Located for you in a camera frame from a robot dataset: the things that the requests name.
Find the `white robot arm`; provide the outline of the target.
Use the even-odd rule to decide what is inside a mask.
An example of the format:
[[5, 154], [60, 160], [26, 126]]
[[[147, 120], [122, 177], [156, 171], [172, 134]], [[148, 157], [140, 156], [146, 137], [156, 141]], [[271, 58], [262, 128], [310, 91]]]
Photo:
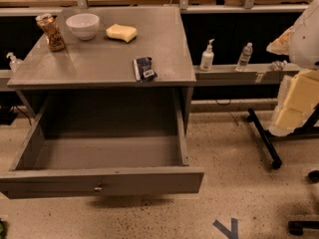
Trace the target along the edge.
[[294, 77], [282, 80], [269, 127], [271, 134], [286, 136], [305, 125], [319, 104], [319, 0], [313, 0], [294, 25], [270, 43], [266, 51], [287, 55], [301, 69]]

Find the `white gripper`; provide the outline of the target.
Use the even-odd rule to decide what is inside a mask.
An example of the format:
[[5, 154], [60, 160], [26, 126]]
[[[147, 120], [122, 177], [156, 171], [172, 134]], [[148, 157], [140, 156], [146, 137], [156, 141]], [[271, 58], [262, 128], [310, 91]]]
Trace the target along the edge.
[[[267, 46], [266, 51], [288, 56], [291, 30], [286, 29]], [[285, 76], [277, 99], [269, 131], [275, 136], [286, 136], [302, 127], [319, 104], [319, 72], [302, 70], [294, 77]]]

